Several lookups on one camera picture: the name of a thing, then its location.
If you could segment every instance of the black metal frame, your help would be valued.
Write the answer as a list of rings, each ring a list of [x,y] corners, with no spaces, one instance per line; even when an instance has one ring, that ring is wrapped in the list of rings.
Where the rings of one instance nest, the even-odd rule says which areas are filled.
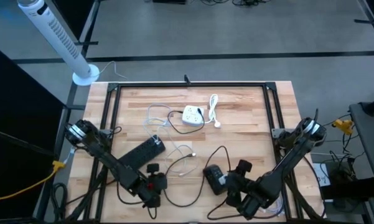
[[[106,120],[108,117],[108,110],[109,110],[109,105],[110,105],[110,98],[111,94],[116,91],[116,97],[115,97],[115,105],[113,107],[113,113],[112,113],[112,119],[111,119],[111,129],[114,129],[116,126],[116,117],[118,114],[118,108],[119,108],[119,101],[120,101],[120,94],[121,94],[121,89],[122,88],[139,88],[139,87],[208,87],[208,86],[214,86],[214,87],[230,87],[230,86],[250,86],[250,87],[260,87],[263,90],[263,96],[264,96],[264,104],[266,107],[266,113],[268,117],[268,124],[269,124],[269,130],[271,132],[272,129],[276,128],[275,123],[274,123],[274,118],[271,110],[271,103],[269,99],[269,93],[268,91],[271,90],[273,93],[273,100],[274,100],[274,105],[275,105],[275,110],[277,114],[277,119],[278,119],[278,128],[285,128],[284,127],[284,120],[282,116],[282,111],[281,111],[281,105],[279,103],[279,98],[278,98],[278,92],[276,88],[275,82],[190,82],[188,77],[184,77],[185,82],[141,82],[141,83],[109,83],[108,84],[108,89],[106,92],[106,98],[105,98],[105,103],[104,103],[104,108],[103,108],[103,115],[101,119],[101,125],[100,129],[105,129],[105,124]],[[279,148],[275,146],[275,141],[273,138],[273,135],[270,134],[271,140],[273,142],[273,149],[274,149],[274,156],[276,162],[279,162],[281,160],[281,152]],[[96,178],[96,175],[98,173],[98,160],[94,159],[93,166],[91,169],[91,177],[90,177],[90,184],[89,184],[89,189],[91,189],[91,185],[93,181]],[[293,180],[293,184],[296,185],[296,178],[294,175],[294,172],[291,172],[291,178]],[[106,178],[103,180],[102,185],[103,186],[100,189],[100,193],[98,196],[98,202],[96,206],[96,214],[95,214],[95,220],[100,221],[101,214],[102,214],[102,208],[103,208],[103,202],[104,202],[104,197],[105,197],[105,187],[106,185],[104,184],[106,182]],[[289,220],[292,218],[291,215],[291,209],[289,206],[289,201],[288,201],[288,193],[286,192],[286,185],[283,185],[282,188],[282,197],[284,200],[284,210],[285,210],[285,216],[286,220]],[[83,220],[87,221],[90,219],[90,211],[91,211],[91,203],[92,201],[89,201],[85,211],[84,211],[84,216]],[[299,202],[295,199],[294,200],[295,206],[296,206],[296,211],[297,211],[297,218],[298,219],[304,219],[303,213],[302,213],[302,207],[300,206]]]

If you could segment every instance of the white power adapter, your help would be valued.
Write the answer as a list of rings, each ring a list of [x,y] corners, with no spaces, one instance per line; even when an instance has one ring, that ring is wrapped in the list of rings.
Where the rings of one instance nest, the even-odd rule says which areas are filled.
[[[189,126],[201,126],[203,124],[202,116],[205,114],[203,108],[198,106],[186,106],[182,112],[182,122]]]

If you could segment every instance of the yellow clamp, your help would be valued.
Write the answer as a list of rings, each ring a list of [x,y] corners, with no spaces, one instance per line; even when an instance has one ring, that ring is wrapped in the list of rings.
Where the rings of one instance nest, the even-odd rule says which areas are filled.
[[[351,120],[341,121],[341,120],[337,119],[332,123],[332,126],[335,127],[335,128],[339,128],[346,135],[353,134],[353,129],[352,129],[353,121],[351,121]]]

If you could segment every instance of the black power strip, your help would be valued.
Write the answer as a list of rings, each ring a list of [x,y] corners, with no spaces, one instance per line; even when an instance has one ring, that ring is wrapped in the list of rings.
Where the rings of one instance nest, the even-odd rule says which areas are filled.
[[[159,144],[156,144],[153,138],[158,139]],[[140,169],[144,164],[147,164],[166,150],[158,136],[154,135],[153,138],[149,138],[132,151],[129,151],[126,155],[120,157],[118,161],[134,170]]]

